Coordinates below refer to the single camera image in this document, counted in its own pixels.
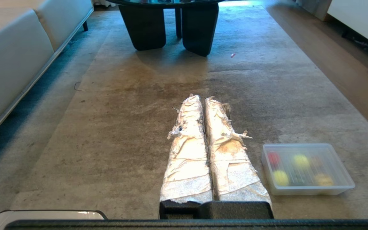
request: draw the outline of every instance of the sofa leg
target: sofa leg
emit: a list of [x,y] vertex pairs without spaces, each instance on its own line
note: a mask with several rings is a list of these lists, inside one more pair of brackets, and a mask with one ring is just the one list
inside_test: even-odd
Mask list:
[[83,23],[83,30],[85,30],[85,31],[88,31],[89,30],[89,28],[88,28],[88,21],[85,21]]

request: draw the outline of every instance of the red ball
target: red ball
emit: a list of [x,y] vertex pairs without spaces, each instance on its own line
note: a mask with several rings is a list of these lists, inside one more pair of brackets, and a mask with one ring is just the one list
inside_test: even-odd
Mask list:
[[280,162],[280,157],[276,152],[268,153],[269,163],[273,166],[278,166]]

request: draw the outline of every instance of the coffee table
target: coffee table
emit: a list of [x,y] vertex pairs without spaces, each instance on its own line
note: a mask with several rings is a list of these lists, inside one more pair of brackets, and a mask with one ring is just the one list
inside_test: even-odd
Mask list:
[[137,50],[165,45],[163,9],[175,9],[175,26],[184,47],[206,57],[218,18],[218,2],[224,0],[108,0],[119,5],[121,16]]

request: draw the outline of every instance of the white leather sofa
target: white leather sofa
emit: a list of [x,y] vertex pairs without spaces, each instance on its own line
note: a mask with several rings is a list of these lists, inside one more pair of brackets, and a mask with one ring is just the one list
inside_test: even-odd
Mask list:
[[0,124],[92,12],[91,0],[0,0]]

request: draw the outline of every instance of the glass tabletop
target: glass tabletop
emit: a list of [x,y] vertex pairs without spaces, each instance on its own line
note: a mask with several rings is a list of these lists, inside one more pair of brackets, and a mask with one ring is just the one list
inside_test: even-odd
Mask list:
[[144,7],[180,8],[183,6],[206,5],[225,0],[107,0],[119,5],[135,5]]

